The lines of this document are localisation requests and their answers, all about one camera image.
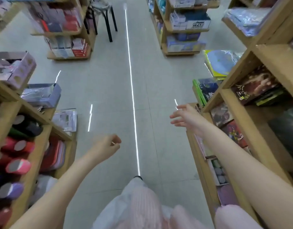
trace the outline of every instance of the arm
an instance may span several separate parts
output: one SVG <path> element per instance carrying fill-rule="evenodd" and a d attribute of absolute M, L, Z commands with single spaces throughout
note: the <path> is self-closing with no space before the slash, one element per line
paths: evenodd
<path fill-rule="evenodd" d="M 120 148 L 119 143 L 121 140 L 116 135 L 105 136 L 97 142 L 73 163 L 54 187 L 16 221 L 11 229 L 56 228 L 83 179 L 96 165 L 112 156 Z"/>
<path fill-rule="evenodd" d="M 223 131 L 209 123 L 190 105 L 178 106 L 170 118 L 206 140 L 228 174 L 272 229 L 293 229 L 293 187 L 246 153 Z"/>

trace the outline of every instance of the white pants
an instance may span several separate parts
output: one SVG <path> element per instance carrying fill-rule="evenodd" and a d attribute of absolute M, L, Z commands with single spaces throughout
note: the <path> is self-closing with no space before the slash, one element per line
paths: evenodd
<path fill-rule="evenodd" d="M 112 229 L 129 217 L 129 205 L 131 203 L 132 193 L 137 187 L 147 187 L 140 178 L 133 178 L 123 189 L 121 195 L 115 197 L 99 214 L 92 225 L 93 229 Z M 165 218 L 169 219 L 172 208 L 161 206 Z"/>

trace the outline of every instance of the hand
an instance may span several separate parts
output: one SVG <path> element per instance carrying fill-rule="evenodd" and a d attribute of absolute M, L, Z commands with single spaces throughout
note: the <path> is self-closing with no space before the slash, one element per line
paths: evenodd
<path fill-rule="evenodd" d="M 94 165 L 97 165 L 110 158 L 120 148 L 121 139 L 116 135 L 105 135 L 94 139 L 95 142 L 88 151 L 87 156 Z"/>
<path fill-rule="evenodd" d="M 172 120 L 171 124 L 176 127 L 186 127 L 187 129 L 193 131 L 196 135 L 202 137 L 203 126 L 209 124 L 209 122 L 189 104 L 178 105 L 177 109 L 177 111 L 170 115 L 170 118 L 180 118 Z"/>

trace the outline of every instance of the store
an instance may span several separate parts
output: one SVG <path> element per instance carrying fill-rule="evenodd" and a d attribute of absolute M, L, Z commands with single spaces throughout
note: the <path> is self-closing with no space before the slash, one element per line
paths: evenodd
<path fill-rule="evenodd" d="M 267 221 L 169 116 L 190 103 L 293 187 L 293 0 L 12 1 L 0 0 L 0 228 L 107 133 L 120 150 L 83 180 L 58 228 L 92 228 L 136 175 L 207 228 L 225 205 L 262 227 L 285 222 Z"/>

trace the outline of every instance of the aisle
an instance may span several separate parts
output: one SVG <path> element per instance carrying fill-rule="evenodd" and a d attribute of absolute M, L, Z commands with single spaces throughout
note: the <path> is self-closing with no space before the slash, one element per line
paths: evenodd
<path fill-rule="evenodd" d="M 30 23 L 22 13 L 0 34 L 0 51 L 27 50 L 36 59 L 30 83 L 57 80 L 62 88 L 58 109 L 77 108 L 76 159 L 90 148 L 94 135 L 117 133 L 122 139 L 118 153 L 92 170 L 80 185 L 64 228 L 91 227 L 106 204 L 138 174 L 137 151 L 141 176 L 161 202 L 171 207 L 181 204 L 213 228 L 185 129 L 173 127 L 169 119 L 176 102 L 196 101 L 192 80 L 209 76 L 203 57 L 165 58 L 146 1 L 111 1 L 118 33 L 112 28 L 110 43 L 100 18 L 90 61 L 47 60 L 44 39 L 29 35 Z M 221 22 L 228 3 L 222 0 L 219 9 L 208 11 L 210 31 L 201 39 L 207 41 L 208 49 L 241 52 L 244 46 Z"/>

